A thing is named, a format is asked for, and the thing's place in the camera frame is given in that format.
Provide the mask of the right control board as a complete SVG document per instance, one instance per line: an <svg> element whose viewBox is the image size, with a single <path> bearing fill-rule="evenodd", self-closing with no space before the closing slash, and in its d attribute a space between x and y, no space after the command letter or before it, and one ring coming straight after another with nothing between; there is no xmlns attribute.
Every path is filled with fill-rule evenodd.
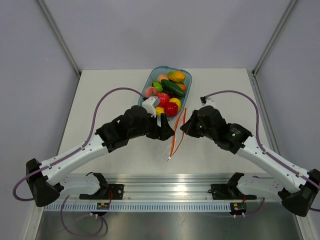
<svg viewBox="0 0 320 240"><path fill-rule="evenodd" d="M235 218L236 216L245 216L247 212L246 202L230 203L230 214Z"/></svg>

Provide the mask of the orange yellow mango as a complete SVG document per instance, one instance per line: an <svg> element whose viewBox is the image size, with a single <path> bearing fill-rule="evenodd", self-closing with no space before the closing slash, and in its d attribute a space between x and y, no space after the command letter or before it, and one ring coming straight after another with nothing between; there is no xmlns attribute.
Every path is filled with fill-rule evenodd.
<svg viewBox="0 0 320 240"><path fill-rule="evenodd" d="M167 77L170 81L174 83L183 83L186 79L185 74L181 71L170 71L167 74Z"/></svg>

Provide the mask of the red apple centre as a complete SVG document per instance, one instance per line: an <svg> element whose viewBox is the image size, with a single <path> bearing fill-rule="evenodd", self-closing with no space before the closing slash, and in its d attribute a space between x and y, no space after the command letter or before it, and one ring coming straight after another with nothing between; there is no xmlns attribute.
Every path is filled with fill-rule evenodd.
<svg viewBox="0 0 320 240"><path fill-rule="evenodd" d="M157 95L160 100L158 107L164 108L170 102L170 96L164 92L159 92Z"/></svg>

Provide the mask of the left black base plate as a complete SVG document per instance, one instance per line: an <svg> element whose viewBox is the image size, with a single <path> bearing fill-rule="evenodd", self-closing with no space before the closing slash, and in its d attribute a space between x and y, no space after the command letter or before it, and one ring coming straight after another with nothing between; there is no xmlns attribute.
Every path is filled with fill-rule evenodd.
<svg viewBox="0 0 320 240"><path fill-rule="evenodd" d="M94 194L80 194L80 200L122 200L124 195L123 184L108 184L98 189Z"/></svg>

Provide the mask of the aluminium mounting rail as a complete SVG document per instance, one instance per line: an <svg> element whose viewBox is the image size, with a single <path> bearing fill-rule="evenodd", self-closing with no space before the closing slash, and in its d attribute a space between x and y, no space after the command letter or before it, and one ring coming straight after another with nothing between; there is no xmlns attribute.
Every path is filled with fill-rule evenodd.
<svg viewBox="0 0 320 240"><path fill-rule="evenodd" d="M109 185L123 185L118 194L129 201L203 201L212 198L211 185L226 184L230 173L214 174L104 174ZM275 201L283 189L280 182L266 173L246 173L238 186L249 195Z"/></svg>

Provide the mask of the red apple front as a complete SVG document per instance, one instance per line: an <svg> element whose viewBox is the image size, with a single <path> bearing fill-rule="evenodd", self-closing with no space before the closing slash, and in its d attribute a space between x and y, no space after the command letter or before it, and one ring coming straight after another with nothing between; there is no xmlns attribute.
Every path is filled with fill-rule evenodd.
<svg viewBox="0 0 320 240"><path fill-rule="evenodd" d="M175 102L168 102L165 106L164 106L164 113L168 116L168 117L174 117L178 114L179 111L179 106L175 103Z"/></svg>

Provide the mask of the yellow lemon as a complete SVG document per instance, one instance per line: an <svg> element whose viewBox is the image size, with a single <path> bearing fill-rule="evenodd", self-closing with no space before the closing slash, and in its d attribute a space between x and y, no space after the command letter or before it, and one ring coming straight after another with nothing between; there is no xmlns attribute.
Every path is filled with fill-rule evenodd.
<svg viewBox="0 0 320 240"><path fill-rule="evenodd" d="M159 107L159 106L157 106L157 107L155 108L155 112L156 112L156 115L157 115L157 116L160 116L161 114L165 114L164 108L163 108L163 107Z"/></svg>
<svg viewBox="0 0 320 240"><path fill-rule="evenodd" d="M173 98L171 98L171 99L169 100L169 102L170 102L170 103L175 103L175 104L178 106L178 111L181 110L182 103L181 103L181 101L180 101L178 98L173 97Z"/></svg>

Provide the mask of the right aluminium frame post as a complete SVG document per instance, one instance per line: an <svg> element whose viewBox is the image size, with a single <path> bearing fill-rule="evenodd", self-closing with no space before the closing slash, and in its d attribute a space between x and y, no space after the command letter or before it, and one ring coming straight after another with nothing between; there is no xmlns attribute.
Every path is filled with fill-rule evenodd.
<svg viewBox="0 0 320 240"><path fill-rule="evenodd" d="M279 19L275 29L273 30L270 39L268 40L261 56L259 57L255 67L252 70L253 77L257 77L259 71L261 70L263 64L268 59L271 51L273 50L274 46L276 45L278 39L281 36L282 31L285 29L287 22L289 21L290 17L292 16L295 8L297 7L299 0L290 0L288 5L286 6L281 18Z"/></svg>

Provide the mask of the yellow lemon right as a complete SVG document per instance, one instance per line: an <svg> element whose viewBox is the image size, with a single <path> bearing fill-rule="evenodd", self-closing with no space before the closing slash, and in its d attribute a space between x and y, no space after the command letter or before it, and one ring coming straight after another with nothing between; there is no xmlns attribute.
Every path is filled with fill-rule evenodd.
<svg viewBox="0 0 320 240"><path fill-rule="evenodd" d="M175 104L178 106L178 111L181 110L182 103L181 103L181 101L180 101L178 98L173 97L173 98L171 98L171 99L169 100L169 102L170 102L170 103L175 103Z"/></svg>

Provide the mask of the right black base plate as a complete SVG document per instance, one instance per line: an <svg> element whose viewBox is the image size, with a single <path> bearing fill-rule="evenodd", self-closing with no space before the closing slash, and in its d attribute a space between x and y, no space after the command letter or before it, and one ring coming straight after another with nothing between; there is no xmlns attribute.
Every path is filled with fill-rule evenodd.
<svg viewBox="0 0 320 240"><path fill-rule="evenodd" d="M228 186L226 183L211 184L208 193L213 200L256 200L256 195L245 195L237 187Z"/></svg>

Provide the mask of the control board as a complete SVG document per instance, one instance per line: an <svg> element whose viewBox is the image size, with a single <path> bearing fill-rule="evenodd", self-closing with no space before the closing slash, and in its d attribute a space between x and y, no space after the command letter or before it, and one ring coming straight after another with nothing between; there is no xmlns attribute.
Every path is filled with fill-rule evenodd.
<svg viewBox="0 0 320 240"><path fill-rule="evenodd" d="M246 202L230 203L230 214L235 218L236 216L245 216L247 212Z"/></svg>
<svg viewBox="0 0 320 240"><path fill-rule="evenodd" d="M96 206L97 210L109 210L110 209L110 203L108 202L98 202Z"/></svg>

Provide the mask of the dark grapes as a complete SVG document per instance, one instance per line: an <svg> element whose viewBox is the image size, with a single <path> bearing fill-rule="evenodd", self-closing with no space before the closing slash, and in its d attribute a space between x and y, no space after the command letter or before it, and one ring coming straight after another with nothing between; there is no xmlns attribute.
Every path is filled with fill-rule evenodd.
<svg viewBox="0 0 320 240"><path fill-rule="evenodd" d="M175 93L173 93L172 91L166 91L165 92L170 98L179 98L178 95L176 95Z"/></svg>

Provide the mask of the green cucumber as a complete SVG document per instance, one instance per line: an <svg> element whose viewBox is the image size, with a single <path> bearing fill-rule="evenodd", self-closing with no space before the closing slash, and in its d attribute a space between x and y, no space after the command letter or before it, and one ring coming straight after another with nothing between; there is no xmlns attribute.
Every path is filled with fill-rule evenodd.
<svg viewBox="0 0 320 240"><path fill-rule="evenodd" d="M172 82L170 80L163 79L161 81L161 84L164 89L174 93L178 97L184 98L186 95L185 92L177 84L175 84L174 82Z"/></svg>

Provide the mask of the left control board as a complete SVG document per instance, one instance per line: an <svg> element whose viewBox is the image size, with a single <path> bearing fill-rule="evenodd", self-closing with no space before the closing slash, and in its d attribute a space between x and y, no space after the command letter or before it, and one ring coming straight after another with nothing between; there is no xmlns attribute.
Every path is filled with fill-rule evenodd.
<svg viewBox="0 0 320 240"><path fill-rule="evenodd" d="M98 202L96 206L97 210L109 210L110 209L110 203L108 202Z"/></svg>

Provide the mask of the teal plastic fruit basket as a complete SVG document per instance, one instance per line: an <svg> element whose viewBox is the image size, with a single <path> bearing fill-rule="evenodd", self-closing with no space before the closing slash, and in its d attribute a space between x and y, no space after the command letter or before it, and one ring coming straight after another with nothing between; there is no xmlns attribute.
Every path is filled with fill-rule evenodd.
<svg viewBox="0 0 320 240"><path fill-rule="evenodd" d="M185 107L191 85L192 76L186 70L158 66L151 71L137 104L142 106L146 98L157 97L156 114L167 114L170 121Z"/></svg>

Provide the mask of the yellow lemon front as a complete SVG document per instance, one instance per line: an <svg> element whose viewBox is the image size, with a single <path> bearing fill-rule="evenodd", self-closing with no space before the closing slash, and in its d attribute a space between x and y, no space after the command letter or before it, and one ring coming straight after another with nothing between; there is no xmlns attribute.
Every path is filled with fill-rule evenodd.
<svg viewBox="0 0 320 240"><path fill-rule="evenodd" d="M157 107L155 108L155 112L156 112L156 115L157 115L157 116L160 116L161 114L165 114L164 108L163 108L163 107L159 107L159 106L157 106Z"/></svg>

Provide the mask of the pink peach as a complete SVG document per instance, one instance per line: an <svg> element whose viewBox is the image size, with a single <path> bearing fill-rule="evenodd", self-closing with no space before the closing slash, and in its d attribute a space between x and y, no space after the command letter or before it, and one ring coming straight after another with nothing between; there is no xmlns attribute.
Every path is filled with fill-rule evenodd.
<svg viewBox="0 0 320 240"><path fill-rule="evenodd" d="M152 96L156 96L158 94L158 91L154 86L149 86L144 90L143 94L145 98L149 98Z"/></svg>

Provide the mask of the aluminium frame post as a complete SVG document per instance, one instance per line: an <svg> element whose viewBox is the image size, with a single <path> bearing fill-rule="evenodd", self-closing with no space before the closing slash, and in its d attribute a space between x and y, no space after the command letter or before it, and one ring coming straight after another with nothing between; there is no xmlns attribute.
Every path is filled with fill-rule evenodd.
<svg viewBox="0 0 320 240"><path fill-rule="evenodd" d="M252 70L253 77L257 77L259 71L261 70L263 64L268 59L271 51L273 50L274 46L276 45L278 39L281 36L282 31L285 29L287 22L289 21L290 17L292 16L295 8L297 7L299 0L290 0L288 5L286 6L281 18L279 19L275 29L273 30L270 39L268 40L261 56L259 57L255 67Z"/></svg>
<svg viewBox="0 0 320 240"><path fill-rule="evenodd" d="M38 4L38 6L40 7L41 12L44 15L44 18L46 19L54 37L56 38L61 50L63 51L67 61L69 62L69 64L71 65L74 73L77 76L77 79L79 80L81 77L81 73L82 71L80 70L78 64L75 61L75 58L73 57L66 41L64 40L64 37L49 9L49 7L46 4L45 0L36 0L36 3Z"/></svg>

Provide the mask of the left aluminium frame post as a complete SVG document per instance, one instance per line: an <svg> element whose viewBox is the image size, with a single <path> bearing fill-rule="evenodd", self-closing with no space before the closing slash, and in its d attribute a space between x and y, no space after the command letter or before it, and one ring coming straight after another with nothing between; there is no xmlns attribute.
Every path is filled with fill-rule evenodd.
<svg viewBox="0 0 320 240"><path fill-rule="evenodd" d="M54 37L56 38L61 50L63 51L67 61L69 62L69 64L71 65L74 73L77 76L77 79L79 80L81 77L81 73L82 71L80 70L78 64L75 61L75 58L73 57L66 41L64 40L64 37L49 9L49 7L46 4L45 0L36 0L36 3L38 4L38 6L40 7L41 12L44 15L44 18L46 19Z"/></svg>

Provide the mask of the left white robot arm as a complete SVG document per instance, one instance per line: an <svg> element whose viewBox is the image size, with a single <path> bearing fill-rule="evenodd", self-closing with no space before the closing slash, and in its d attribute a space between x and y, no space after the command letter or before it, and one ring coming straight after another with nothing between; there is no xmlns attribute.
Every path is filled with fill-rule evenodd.
<svg viewBox="0 0 320 240"><path fill-rule="evenodd" d="M114 193L102 173L94 172L84 177L69 174L91 160L126 146L131 139L145 136L166 141L174 134L164 113L157 121L142 106L132 106L95 130L84 145L56 158L42 162L33 158L26 163L26 181L36 206L45 207L67 196L78 196L81 200L108 200Z"/></svg>

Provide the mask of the clear zip top bag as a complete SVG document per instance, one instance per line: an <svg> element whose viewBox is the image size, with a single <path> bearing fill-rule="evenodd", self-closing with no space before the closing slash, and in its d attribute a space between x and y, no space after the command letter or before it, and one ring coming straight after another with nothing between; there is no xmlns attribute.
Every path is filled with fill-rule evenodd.
<svg viewBox="0 0 320 240"><path fill-rule="evenodd" d="M180 146L185 137L185 133L180 130L180 127L187 121L187 108L184 108L173 121L174 135L170 137L163 146L161 152L161 159L164 161L170 161L173 156L178 152Z"/></svg>

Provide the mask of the red apple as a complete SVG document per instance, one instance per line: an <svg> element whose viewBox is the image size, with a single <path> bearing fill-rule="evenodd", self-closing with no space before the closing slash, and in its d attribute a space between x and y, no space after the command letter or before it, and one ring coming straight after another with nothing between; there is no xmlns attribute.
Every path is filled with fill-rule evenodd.
<svg viewBox="0 0 320 240"><path fill-rule="evenodd" d="M160 100L158 107L164 108L170 102L170 96L164 92L159 92L157 95Z"/></svg>
<svg viewBox="0 0 320 240"><path fill-rule="evenodd" d="M168 117L174 117L178 114L179 111L179 106L175 103L175 102L168 102L165 106L164 106L164 113L168 116Z"/></svg>

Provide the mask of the pale peach top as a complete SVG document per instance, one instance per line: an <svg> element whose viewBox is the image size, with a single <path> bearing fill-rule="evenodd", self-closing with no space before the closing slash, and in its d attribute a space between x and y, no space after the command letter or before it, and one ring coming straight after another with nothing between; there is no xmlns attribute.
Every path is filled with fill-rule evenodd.
<svg viewBox="0 0 320 240"><path fill-rule="evenodd" d="M166 74L160 74L158 77L157 77L157 81L158 82L162 82L162 80L168 80L168 76Z"/></svg>

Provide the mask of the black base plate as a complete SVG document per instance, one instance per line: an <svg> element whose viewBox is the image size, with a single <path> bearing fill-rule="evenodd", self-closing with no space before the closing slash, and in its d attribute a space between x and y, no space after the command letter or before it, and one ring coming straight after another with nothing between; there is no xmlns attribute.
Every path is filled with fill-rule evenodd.
<svg viewBox="0 0 320 240"><path fill-rule="evenodd" d="M124 195L123 184L108 184L98 189L94 194L80 194L80 200L122 200Z"/></svg>
<svg viewBox="0 0 320 240"><path fill-rule="evenodd" d="M213 200L256 200L256 195L245 195L237 187L228 186L226 183L211 184L208 193Z"/></svg>

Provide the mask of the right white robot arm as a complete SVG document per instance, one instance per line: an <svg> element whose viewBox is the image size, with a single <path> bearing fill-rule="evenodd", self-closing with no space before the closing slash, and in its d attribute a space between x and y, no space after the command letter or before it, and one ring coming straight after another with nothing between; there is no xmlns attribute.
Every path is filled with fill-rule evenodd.
<svg viewBox="0 0 320 240"><path fill-rule="evenodd" d="M306 170L265 148L249 130L227 123L220 112L207 105L194 110L180 128L194 138L206 137L222 150L238 155L264 170L272 179L236 172L223 191L232 199L256 196L280 202L289 212L306 217L319 193L320 172Z"/></svg>

